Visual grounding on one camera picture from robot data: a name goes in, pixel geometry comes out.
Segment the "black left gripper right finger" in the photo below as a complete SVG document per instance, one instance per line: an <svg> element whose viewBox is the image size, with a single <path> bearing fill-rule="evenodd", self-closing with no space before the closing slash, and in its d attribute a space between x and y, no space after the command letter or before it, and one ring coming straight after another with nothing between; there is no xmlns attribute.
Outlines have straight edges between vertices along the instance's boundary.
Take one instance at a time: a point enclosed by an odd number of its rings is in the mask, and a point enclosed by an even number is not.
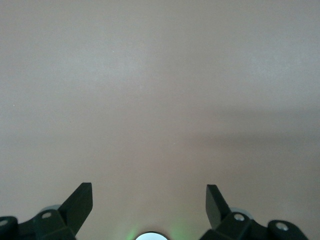
<svg viewBox="0 0 320 240"><path fill-rule="evenodd" d="M295 224L271 220L262 226L247 214L232 211L217 185L206 186L206 214L211 225L202 240L306 240L307 236Z"/></svg>

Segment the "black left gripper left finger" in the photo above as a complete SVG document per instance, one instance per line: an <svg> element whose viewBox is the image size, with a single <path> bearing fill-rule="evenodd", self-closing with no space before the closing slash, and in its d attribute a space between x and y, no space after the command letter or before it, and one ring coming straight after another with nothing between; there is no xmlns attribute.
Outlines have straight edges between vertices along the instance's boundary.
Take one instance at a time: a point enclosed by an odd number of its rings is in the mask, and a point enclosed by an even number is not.
<svg viewBox="0 0 320 240"><path fill-rule="evenodd" d="M84 182L57 209L46 209L28 221L14 216L0 218L2 240L75 240L93 209L93 190Z"/></svg>

